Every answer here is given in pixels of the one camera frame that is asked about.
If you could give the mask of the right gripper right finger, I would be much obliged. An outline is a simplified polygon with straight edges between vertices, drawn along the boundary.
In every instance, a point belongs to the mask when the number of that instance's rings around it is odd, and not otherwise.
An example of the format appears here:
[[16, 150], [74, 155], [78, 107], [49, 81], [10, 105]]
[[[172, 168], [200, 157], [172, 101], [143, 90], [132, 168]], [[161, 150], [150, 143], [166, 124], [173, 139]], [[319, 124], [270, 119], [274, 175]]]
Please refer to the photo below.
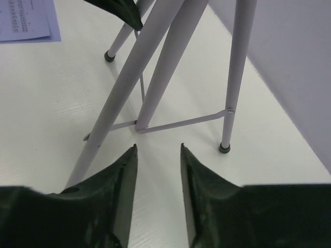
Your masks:
[[189, 247], [330, 247], [329, 184], [239, 187], [185, 146], [180, 170]]

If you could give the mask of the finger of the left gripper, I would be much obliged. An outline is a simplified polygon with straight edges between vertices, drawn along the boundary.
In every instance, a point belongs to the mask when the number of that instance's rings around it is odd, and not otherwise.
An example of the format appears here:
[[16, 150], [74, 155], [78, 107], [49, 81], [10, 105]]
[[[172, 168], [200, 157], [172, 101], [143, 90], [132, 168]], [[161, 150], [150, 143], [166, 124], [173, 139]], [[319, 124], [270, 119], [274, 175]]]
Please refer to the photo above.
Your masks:
[[140, 12], [132, 0], [86, 0], [86, 2], [117, 16], [134, 30], [143, 28]]

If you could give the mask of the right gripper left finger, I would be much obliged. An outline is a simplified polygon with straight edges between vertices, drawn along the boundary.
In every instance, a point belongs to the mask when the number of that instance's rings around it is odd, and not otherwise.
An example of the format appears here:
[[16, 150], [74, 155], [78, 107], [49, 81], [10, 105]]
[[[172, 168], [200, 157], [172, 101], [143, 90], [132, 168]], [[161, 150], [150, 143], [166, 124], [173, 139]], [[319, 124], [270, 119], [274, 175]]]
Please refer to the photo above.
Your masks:
[[1, 247], [127, 247], [138, 149], [66, 188], [1, 187]]

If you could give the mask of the white music stand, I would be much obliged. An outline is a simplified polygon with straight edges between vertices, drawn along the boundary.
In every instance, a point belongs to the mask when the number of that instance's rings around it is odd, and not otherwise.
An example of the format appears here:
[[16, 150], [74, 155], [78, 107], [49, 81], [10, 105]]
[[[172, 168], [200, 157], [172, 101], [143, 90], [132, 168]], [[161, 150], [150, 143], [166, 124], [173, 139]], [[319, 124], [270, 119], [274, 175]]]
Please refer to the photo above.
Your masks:
[[163, 47], [156, 68], [148, 89], [142, 90], [143, 103], [138, 118], [131, 124], [138, 133], [148, 133], [223, 118], [219, 151], [221, 153], [230, 151], [230, 139], [257, 6], [256, 1], [236, 2], [225, 109], [212, 115], [149, 127], [151, 118], [207, 4], [207, 1], [135, 1], [133, 3], [138, 17], [148, 13], [148, 18], [142, 25], [140, 34], [91, 133], [85, 137], [85, 146], [68, 179], [68, 187], [83, 179], [108, 132], [129, 126], [128, 122], [116, 124], [115, 120], [136, 83], [142, 82], [142, 73], [159, 44]]

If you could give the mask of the sheet music page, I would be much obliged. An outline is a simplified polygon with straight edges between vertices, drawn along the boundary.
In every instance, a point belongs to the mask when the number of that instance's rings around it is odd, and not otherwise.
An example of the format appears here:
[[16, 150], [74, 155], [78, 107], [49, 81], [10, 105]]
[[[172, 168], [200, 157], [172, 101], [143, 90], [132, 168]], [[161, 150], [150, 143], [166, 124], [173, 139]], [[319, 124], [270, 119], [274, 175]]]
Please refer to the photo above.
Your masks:
[[60, 41], [53, 1], [1, 1], [1, 43]]

